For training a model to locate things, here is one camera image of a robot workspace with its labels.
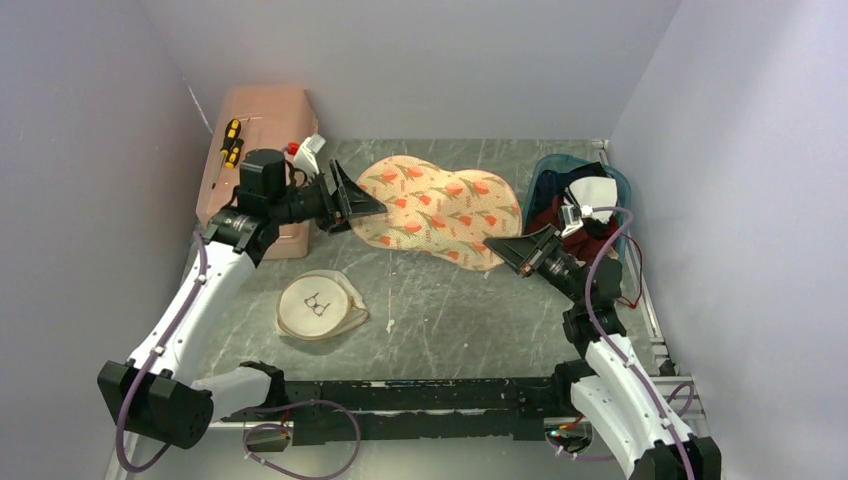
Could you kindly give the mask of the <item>dark red bra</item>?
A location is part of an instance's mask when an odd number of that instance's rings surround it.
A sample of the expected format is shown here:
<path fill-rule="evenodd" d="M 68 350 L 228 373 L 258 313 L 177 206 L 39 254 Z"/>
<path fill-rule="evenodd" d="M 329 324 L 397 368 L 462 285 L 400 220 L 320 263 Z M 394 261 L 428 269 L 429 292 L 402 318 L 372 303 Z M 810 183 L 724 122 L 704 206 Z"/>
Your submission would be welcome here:
<path fill-rule="evenodd" d="M 534 233 L 547 225 L 561 228 L 558 208 L 563 204 L 561 196 L 555 196 L 551 205 L 540 213 L 533 214 L 524 227 L 524 234 Z M 594 218 L 585 219 L 584 224 L 574 233 L 562 240 L 563 249 L 582 262 L 592 262 L 604 243 L 619 227 L 618 221 L 611 216 L 607 222 Z"/>

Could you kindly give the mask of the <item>patterned beige oven mitt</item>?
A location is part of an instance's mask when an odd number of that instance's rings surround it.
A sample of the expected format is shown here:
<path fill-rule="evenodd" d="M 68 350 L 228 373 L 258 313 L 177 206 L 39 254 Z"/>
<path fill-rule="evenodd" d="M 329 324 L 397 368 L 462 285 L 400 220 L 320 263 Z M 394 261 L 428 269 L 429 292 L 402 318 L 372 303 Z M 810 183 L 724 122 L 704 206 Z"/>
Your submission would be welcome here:
<path fill-rule="evenodd" d="M 483 241 L 523 231 L 512 187 L 488 171 L 451 171 L 395 155 L 368 167 L 357 184 L 387 208 L 351 222 L 354 233 L 377 248 L 425 253 L 485 272 L 503 260 Z"/>

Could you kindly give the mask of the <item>white mesh laundry bag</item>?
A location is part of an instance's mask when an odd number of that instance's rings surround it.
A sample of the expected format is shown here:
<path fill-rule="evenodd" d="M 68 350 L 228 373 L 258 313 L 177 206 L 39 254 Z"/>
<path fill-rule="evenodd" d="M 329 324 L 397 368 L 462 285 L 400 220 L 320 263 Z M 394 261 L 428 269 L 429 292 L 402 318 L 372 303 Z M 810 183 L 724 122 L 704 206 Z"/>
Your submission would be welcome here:
<path fill-rule="evenodd" d="M 276 306 L 276 334 L 319 341 L 346 333 L 370 317 L 362 295 L 340 271 L 313 270 L 292 280 Z"/>

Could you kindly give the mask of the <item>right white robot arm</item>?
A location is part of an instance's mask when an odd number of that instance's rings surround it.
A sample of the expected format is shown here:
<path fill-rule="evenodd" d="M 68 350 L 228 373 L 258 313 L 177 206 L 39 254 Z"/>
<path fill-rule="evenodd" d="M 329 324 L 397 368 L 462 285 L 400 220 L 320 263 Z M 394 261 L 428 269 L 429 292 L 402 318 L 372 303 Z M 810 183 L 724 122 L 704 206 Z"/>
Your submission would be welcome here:
<path fill-rule="evenodd" d="M 538 275 L 573 305 L 563 315 L 577 361 L 558 366 L 551 401 L 564 415 L 579 413 L 606 443 L 628 479 L 719 479 L 722 454 L 681 418 L 642 366 L 616 304 L 623 267 L 605 249 L 580 263 L 548 226 L 484 245 L 522 277 Z"/>

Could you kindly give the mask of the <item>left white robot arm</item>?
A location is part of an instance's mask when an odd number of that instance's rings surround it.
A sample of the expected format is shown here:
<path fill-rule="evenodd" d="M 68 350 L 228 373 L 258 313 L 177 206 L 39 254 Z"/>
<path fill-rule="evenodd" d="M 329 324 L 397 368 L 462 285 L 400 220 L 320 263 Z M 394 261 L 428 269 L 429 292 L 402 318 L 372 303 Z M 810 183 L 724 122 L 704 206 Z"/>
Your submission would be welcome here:
<path fill-rule="evenodd" d="M 115 423 L 116 447 L 134 433 L 189 449 L 222 418 L 252 411 L 272 420 L 288 408 L 285 374 L 266 363 L 248 361 L 200 378 L 210 334 L 282 226 L 315 225 L 333 235 L 387 210 L 337 161 L 302 184 L 295 172 L 280 150 L 247 153 L 229 201 L 197 235 L 193 265 L 161 319 L 126 360 L 101 368 L 97 386 Z"/>

